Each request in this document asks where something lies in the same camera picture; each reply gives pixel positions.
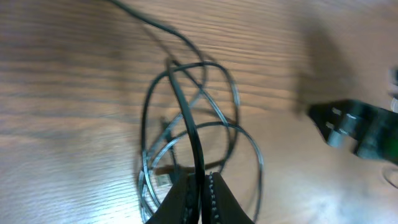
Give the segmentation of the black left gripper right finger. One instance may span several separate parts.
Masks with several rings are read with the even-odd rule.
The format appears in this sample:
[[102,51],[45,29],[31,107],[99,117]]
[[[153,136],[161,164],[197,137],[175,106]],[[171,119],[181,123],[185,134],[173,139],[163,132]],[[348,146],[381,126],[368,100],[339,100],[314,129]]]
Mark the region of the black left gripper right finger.
[[254,224],[218,172],[205,176],[201,221],[202,224]]

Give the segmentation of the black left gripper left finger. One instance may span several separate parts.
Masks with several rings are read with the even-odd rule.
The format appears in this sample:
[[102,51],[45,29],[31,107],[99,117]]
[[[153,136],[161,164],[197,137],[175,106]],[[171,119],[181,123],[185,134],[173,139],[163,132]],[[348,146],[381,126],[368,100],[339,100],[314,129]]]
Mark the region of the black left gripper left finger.
[[195,175],[181,174],[146,224],[197,224],[199,195]]

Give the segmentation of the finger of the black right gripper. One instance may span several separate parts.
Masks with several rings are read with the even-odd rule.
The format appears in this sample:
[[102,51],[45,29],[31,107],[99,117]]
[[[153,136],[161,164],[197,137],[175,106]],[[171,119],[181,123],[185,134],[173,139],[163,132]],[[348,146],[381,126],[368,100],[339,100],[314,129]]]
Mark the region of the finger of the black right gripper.
[[328,140],[335,126],[332,106],[329,103],[312,104],[307,111],[307,115],[314,122],[324,140]]

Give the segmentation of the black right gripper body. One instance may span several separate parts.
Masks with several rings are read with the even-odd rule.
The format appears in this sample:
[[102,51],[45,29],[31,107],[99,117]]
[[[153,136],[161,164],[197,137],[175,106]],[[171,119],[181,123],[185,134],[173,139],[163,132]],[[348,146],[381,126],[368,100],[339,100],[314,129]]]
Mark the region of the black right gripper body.
[[351,151],[362,159],[397,164],[397,114],[358,100],[339,100],[327,104],[328,135],[331,147],[340,147],[345,137],[356,140]]

